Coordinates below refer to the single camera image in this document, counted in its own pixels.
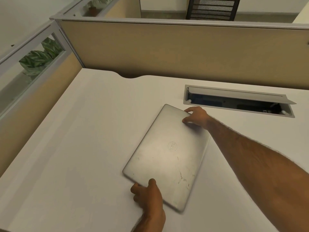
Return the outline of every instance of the dell logo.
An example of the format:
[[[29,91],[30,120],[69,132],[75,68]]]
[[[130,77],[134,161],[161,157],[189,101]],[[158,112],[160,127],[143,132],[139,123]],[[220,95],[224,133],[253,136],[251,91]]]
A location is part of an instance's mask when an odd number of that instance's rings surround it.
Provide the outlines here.
[[[168,149],[170,151],[175,151],[177,149],[177,144],[175,142],[169,142],[168,143]]]

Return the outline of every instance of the black mesh chair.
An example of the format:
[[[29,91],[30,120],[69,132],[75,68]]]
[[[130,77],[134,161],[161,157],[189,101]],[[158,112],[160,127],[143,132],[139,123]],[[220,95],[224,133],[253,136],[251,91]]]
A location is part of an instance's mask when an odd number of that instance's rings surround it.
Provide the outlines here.
[[[234,21],[240,0],[190,0],[186,19]]]

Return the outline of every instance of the desk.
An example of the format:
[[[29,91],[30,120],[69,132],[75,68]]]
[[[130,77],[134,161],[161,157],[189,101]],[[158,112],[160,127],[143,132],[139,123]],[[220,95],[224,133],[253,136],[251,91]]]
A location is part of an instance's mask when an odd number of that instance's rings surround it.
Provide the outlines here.
[[[309,23],[309,2],[294,19],[293,23]]]
[[[185,84],[286,94],[295,118],[207,108],[236,131],[309,171],[309,91],[82,69],[0,178],[0,227],[13,232],[123,231],[141,215],[122,169],[162,106]],[[183,214],[164,206],[164,231],[277,231],[213,140]]]

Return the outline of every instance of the hand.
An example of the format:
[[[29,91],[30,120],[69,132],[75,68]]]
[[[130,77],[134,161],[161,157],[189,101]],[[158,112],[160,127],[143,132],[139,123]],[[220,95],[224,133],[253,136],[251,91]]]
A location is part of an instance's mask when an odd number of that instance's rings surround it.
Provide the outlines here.
[[[192,115],[184,118],[182,120],[183,123],[192,122],[196,125],[202,126],[206,129],[207,121],[210,119],[210,116],[207,112],[201,107],[189,107],[184,110],[185,112],[193,111]]]
[[[139,204],[147,216],[164,219],[165,222],[162,195],[154,179],[149,180],[148,187],[142,187],[135,183],[131,187],[131,192],[135,194],[134,201]]]

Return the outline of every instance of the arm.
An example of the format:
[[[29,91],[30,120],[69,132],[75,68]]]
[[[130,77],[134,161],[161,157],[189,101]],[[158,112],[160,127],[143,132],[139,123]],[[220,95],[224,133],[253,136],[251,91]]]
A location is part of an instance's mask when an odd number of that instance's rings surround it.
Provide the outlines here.
[[[207,129],[238,180],[280,232],[309,231],[309,174],[294,162],[210,117],[201,107],[183,122]]]
[[[165,223],[163,199],[156,181],[150,179],[148,187],[135,183],[131,192],[134,201],[143,209],[143,215],[133,232],[162,232]]]

